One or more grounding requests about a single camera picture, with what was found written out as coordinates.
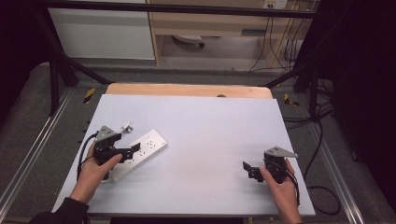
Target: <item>finger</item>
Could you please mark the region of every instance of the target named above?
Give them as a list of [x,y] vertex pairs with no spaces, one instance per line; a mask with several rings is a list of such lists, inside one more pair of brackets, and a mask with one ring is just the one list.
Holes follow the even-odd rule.
[[111,170],[114,168],[114,166],[119,163],[119,161],[122,159],[122,154],[118,154],[113,156],[110,160],[108,160],[105,164],[103,164],[101,167],[107,171]]
[[267,182],[270,189],[276,188],[277,183],[267,169],[260,167],[260,173],[262,173],[262,178]]
[[88,153],[87,153],[87,158],[93,156],[94,147],[95,147],[95,142],[93,142],[92,145],[90,146],[90,149],[88,150]]

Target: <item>wall outlet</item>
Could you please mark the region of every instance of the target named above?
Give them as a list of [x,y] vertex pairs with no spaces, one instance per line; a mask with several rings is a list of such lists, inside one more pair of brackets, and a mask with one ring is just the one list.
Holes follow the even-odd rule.
[[276,0],[274,9],[285,9],[288,0]]
[[288,0],[265,0],[263,8],[267,9],[285,9]]
[[166,141],[155,130],[151,130],[144,134],[132,142],[130,146],[134,146],[138,143],[140,143],[140,150],[134,153],[134,157],[131,160],[125,161],[125,163],[117,164],[110,172],[110,176],[115,181],[120,181],[167,147]]
[[265,0],[262,8],[274,9],[275,4],[276,0]]

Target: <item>hand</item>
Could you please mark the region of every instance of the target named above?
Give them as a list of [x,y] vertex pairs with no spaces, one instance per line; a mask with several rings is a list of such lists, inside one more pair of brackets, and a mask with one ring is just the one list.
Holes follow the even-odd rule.
[[94,143],[91,145],[90,150],[87,153],[87,158],[89,159],[84,162],[77,184],[70,194],[70,198],[82,203],[88,203],[91,200],[107,172],[112,170],[122,159],[122,155],[118,154],[108,160],[105,164],[99,166],[96,159],[92,156],[93,147]]
[[[294,175],[294,170],[289,160],[286,159],[285,162],[288,170]],[[287,177],[283,183],[278,184],[267,169],[260,167],[260,172],[271,190],[282,222],[301,223],[302,220],[297,207],[296,189],[291,179]]]

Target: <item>power strip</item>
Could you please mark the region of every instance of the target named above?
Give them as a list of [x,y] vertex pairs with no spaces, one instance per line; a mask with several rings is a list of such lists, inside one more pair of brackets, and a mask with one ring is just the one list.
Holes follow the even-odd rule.
[[167,147],[166,141],[154,129],[132,142],[130,146],[138,143],[140,143],[140,150],[134,154],[134,157],[125,161],[125,163],[117,164],[110,172],[111,177],[115,181],[120,181]]

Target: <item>sleeve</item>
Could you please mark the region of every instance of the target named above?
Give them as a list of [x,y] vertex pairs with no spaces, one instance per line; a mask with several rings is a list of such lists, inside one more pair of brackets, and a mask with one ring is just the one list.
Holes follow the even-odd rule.
[[85,203],[64,198],[64,202],[54,213],[45,212],[35,216],[29,224],[81,224],[89,206]]

